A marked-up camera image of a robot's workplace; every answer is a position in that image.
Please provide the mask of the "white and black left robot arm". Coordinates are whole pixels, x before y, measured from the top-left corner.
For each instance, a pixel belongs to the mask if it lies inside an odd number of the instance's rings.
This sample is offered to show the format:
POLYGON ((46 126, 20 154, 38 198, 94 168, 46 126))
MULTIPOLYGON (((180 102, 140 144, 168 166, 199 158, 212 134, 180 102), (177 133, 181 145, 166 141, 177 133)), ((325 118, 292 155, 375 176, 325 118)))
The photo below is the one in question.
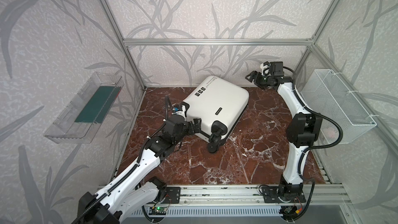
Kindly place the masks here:
POLYGON ((182 115, 172 115, 151 136, 147 137, 138 157, 114 180, 97 193, 85 193, 78 203, 75 224, 120 224, 137 208, 162 200, 166 184, 152 178, 138 184, 158 167, 186 137, 200 133, 202 120, 187 121, 182 115))

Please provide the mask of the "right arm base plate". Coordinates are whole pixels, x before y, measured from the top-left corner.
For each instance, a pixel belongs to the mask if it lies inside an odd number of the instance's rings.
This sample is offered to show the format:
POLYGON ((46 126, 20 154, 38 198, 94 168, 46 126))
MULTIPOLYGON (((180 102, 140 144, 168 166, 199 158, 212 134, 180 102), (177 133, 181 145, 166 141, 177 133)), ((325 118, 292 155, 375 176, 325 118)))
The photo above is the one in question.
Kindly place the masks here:
POLYGON ((259 193, 263 197, 265 203, 306 203, 303 192, 288 192, 279 195, 278 186, 260 185, 259 193))

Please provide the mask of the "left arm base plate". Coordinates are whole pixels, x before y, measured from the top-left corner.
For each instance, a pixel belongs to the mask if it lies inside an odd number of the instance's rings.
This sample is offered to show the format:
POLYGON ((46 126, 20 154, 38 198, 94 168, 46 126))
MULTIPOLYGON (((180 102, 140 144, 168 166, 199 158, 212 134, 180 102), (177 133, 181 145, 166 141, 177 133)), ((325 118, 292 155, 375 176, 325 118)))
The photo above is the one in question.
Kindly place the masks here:
POLYGON ((154 203, 178 204, 180 202, 180 196, 180 187, 166 187, 159 190, 154 203))

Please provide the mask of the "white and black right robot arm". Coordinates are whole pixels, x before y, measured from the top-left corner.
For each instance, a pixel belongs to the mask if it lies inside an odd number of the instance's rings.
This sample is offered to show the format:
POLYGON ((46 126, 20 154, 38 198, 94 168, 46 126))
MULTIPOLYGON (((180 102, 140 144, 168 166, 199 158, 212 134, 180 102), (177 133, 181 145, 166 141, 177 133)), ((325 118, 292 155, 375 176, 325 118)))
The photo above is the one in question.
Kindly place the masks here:
POLYGON ((260 72, 253 71, 245 78, 261 89, 274 88, 292 115, 292 121, 286 129, 288 160, 277 190, 278 196, 288 201, 302 194, 308 149, 318 140, 322 118, 307 109, 293 78, 285 75, 285 69, 293 72, 292 69, 285 67, 282 62, 264 62, 260 69, 260 72))

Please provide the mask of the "black and white suitcase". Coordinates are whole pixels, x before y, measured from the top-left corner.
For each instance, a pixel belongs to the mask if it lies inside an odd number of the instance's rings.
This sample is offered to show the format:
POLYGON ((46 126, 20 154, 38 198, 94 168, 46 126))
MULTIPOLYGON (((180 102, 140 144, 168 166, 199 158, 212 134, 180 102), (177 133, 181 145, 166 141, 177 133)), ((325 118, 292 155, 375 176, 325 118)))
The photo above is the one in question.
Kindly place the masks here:
POLYGON ((188 121, 200 118, 197 136, 216 153, 228 140, 248 106, 249 92, 217 76, 208 76, 183 101, 188 121))

